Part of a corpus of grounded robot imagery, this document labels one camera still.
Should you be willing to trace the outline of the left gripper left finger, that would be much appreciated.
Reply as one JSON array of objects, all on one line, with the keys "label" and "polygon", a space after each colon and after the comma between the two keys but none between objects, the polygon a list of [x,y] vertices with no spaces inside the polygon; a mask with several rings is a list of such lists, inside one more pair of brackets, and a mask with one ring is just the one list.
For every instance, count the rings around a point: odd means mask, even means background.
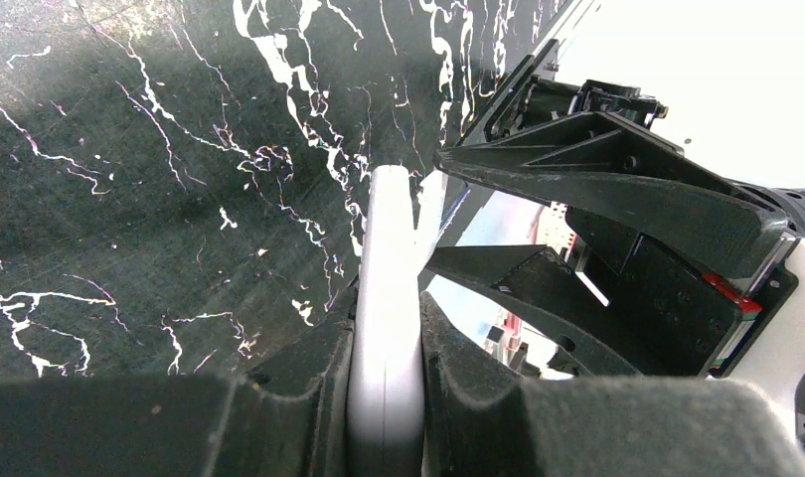
[{"label": "left gripper left finger", "polygon": [[356,301],[244,375],[0,382],[0,476],[343,476]]}]

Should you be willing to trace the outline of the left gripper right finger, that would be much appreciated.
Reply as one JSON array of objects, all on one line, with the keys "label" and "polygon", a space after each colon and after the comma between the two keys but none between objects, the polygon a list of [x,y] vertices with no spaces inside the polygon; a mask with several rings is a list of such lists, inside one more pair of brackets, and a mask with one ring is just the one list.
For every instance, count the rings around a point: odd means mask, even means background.
[{"label": "left gripper right finger", "polygon": [[761,392],[736,382],[523,377],[420,297],[431,476],[805,476]]}]

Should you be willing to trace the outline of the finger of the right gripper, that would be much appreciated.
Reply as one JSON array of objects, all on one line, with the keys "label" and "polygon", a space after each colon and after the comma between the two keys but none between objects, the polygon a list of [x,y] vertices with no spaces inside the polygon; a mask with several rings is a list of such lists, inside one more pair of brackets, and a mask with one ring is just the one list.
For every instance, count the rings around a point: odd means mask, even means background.
[{"label": "finger of the right gripper", "polygon": [[440,150],[433,163],[469,183],[604,217],[725,278],[754,276],[788,229],[782,210],[607,112]]},{"label": "finger of the right gripper", "polygon": [[566,361],[583,375],[647,373],[647,347],[550,247],[440,247],[426,268],[517,315],[557,343]]}]

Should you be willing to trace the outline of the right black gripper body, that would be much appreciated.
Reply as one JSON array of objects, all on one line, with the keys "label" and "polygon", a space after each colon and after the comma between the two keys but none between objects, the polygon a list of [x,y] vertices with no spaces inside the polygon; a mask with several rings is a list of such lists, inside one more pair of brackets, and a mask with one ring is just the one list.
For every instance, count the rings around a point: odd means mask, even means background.
[{"label": "right black gripper body", "polygon": [[612,220],[570,208],[565,221],[575,233],[570,263],[665,376],[727,376],[799,284],[776,265],[744,296],[723,277]]}]

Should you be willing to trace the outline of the grey remote control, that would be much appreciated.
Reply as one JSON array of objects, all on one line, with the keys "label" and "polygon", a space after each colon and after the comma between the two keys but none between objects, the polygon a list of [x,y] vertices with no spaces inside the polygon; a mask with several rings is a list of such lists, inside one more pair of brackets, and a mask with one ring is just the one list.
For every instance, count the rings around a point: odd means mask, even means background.
[{"label": "grey remote control", "polygon": [[347,432],[354,476],[417,476],[424,379],[408,172],[372,174],[359,272]]}]

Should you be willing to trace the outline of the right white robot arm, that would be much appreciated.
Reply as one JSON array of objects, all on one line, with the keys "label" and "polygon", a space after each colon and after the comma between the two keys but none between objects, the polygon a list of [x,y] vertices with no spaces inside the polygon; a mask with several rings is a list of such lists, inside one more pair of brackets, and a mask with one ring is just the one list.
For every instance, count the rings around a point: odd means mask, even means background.
[{"label": "right white robot arm", "polygon": [[551,340],[550,369],[748,382],[805,449],[805,190],[723,178],[607,112],[445,149],[434,165],[565,205],[563,245],[443,247],[427,265]]}]

